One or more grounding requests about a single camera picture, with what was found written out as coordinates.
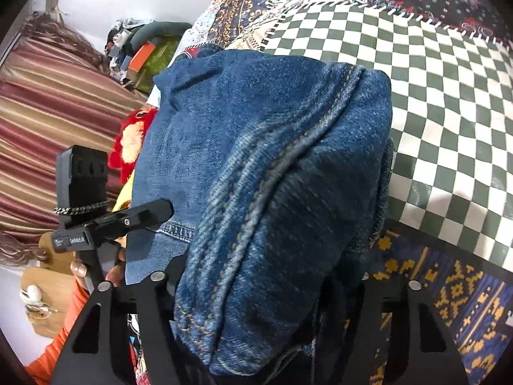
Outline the left hand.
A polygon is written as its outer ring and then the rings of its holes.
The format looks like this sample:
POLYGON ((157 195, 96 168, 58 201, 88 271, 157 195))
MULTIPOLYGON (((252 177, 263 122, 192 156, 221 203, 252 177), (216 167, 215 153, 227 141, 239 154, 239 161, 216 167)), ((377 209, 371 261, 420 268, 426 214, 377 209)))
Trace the left hand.
MULTIPOLYGON (((117 254, 116 265, 104 276, 104 280, 111 282, 115 287, 124 284, 124 268, 126 264, 126 250, 120 249, 117 254)), ((82 260, 76 256, 70 264, 71 273, 75 276, 78 285, 84 289, 87 293, 90 293, 93 288, 89 286, 87 279, 88 269, 82 260)))

